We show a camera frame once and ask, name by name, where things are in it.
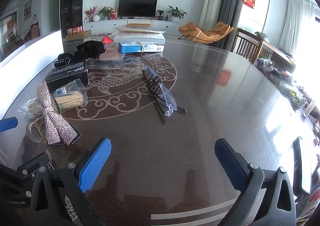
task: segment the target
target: potted plant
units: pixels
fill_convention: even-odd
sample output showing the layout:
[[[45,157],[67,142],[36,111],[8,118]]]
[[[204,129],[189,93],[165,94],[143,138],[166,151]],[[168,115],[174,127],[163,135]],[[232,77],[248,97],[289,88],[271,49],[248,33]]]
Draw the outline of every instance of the potted plant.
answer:
[[[102,15],[103,19],[109,19],[112,10],[113,10],[112,7],[104,6],[102,9],[100,9],[98,15],[99,16]]]
[[[170,9],[167,13],[171,14],[171,21],[178,23],[181,18],[184,17],[187,13],[185,11],[179,10],[177,7],[174,9],[172,6],[168,6]]]
[[[89,10],[85,11],[84,13],[87,15],[87,21],[92,22],[92,16],[96,12],[97,7],[93,7],[93,9],[90,7]]]
[[[158,9],[157,12],[159,13],[158,20],[162,20],[163,19],[162,14],[164,13],[164,10]]]

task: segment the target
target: blue gripper pad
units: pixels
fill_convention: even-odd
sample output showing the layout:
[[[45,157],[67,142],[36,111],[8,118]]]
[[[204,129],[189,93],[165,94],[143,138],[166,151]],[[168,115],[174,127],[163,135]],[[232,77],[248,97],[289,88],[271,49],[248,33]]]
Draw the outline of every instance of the blue gripper pad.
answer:
[[[111,153],[111,141],[104,139],[79,173],[79,186],[84,193],[91,189]]]
[[[16,126],[18,126],[18,120],[16,117],[0,120],[0,132],[15,128]]]
[[[238,153],[223,138],[215,142],[214,152],[233,188],[241,192],[245,191],[250,173],[246,167],[248,163],[244,163]]]

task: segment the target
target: screw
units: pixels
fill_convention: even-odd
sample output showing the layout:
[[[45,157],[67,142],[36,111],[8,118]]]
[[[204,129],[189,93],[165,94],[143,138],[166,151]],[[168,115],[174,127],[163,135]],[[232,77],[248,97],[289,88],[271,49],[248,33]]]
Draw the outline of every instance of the screw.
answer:
[[[39,172],[40,173],[43,173],[45,171],[45,166],[41,166],[40,168],[39,168]]]
[[[287,170],[285,170],[282,166],[280,167],[280,171],[281,171],[282,173],[286,173],[286,172],[287,172]]]
[[[252,169],[258,169],[258,168],[259,168],[259,166],[258,166],[257,163],[250,163],[250,167],[251,167]]]
[[[76,163],[75,162],[71,162],[71,163],[68,164],[68,168],[69,169],[73,169],[75,167],[76,167]]]

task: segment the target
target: tv stand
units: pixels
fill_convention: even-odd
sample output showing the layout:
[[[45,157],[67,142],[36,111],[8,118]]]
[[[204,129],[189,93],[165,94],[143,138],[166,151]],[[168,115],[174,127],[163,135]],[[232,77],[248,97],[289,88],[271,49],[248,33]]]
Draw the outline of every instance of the tv stand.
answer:
[[[117,20],[100,20],[96,22],[89,22],[83,24],[83,30],[91,30],[92,34],[106,34],[112,33],[116,35],[119,31],[117,28],[130,28],[136,26],[136,28],[145,27],[154,31],[165,31],[166,35],[178,36],[178,28],[180,23],[173,23],[170,21],[160,20],[148,20],[148,19],[117,19]]]

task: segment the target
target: television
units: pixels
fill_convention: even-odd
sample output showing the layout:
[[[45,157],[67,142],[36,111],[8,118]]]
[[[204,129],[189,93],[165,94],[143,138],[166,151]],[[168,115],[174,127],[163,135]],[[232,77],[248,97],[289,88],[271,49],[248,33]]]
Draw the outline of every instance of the television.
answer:
[[[158,0],[119,0],[119,17],[148,17],[156,15]]]

